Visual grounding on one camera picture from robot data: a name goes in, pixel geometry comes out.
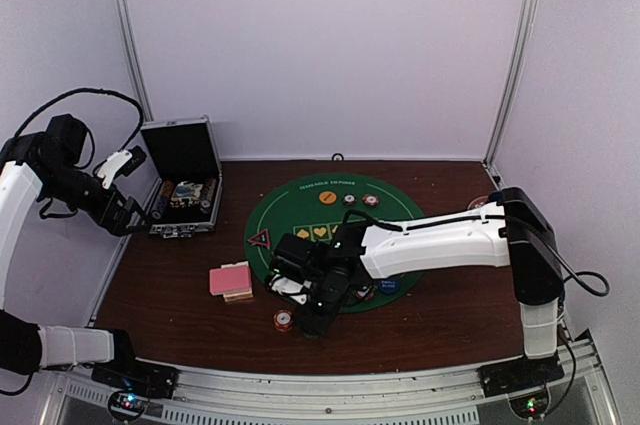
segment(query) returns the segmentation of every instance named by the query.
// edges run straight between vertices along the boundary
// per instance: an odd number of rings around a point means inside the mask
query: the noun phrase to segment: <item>case lid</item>
[[[141,133],[161,178],[221,175],[207,117],[147,122]]]

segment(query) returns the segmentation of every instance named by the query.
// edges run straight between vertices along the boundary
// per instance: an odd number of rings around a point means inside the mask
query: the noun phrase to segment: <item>open aluminum case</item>
[[[162,218],[154,221],[149,233],[177,238],[213,231],[222,197],[222,165],[209,117],[147,122],[141,133],[159,175],[154,200],[165,180],[175,184],[203,183],[210,177],[217,180],[209,211],[203,212],[198,206],[167,208]]]

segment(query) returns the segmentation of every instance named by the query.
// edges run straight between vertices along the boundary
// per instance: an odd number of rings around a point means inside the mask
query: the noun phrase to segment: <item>green felt mat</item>
[[[335,193],[337,201],[332,205],[322,203],[319,197],[323,192]],[[342,203],[342,198],[347,194],[356,196],[356,205],[348,207]],[[362,199],[367,194],[380,199],[378,206],[369,207],[363,203]],[[267,195],[249,217],[244,238],[246,257],[253,273],[264,283],[269,273],[271,251],[284,233],[300,234],[308,240],[331,241],[332,231],[350,208],[365,211],[382,220],[408,220],[424,216],[407,195],[375,178],[331,173],[294,180]],[[264,241],[265,230],[268,231],[268,247],[249,243],[252,238]],[[350,300],[341,312],[363,312],[391,303],[407,293],[421,276],[420,272],[413,272],[393,277],[399,285],[396,293],[385,295],[376,288],[372,300],[359,303],[355,299]]]

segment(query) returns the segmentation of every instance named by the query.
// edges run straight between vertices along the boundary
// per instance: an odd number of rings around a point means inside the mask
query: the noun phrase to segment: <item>poker mat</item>
[[[329,243],[349,209],[367,212],[380,220],[424,216],[411,198],[376,178],[330,173],[293,180],[264,197],[247,221],[244,244],[251,270],[264,283],[272,250],[285,233]],[[372,297],[367,300],[350,297],[341,313],[363,312],[389,304],[409,292],[421,276],[421,272],[411,272],[387,281],[377,280]]]

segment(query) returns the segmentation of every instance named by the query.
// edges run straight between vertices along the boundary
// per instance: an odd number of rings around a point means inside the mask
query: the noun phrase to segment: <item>triangle symbol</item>
[[[254,247],[264,247],[266,249],[271,248],[271,237],[269,236],[269,229],[265,228],[261,232],[256,233],[253,237],[247,240],[249,245]]]

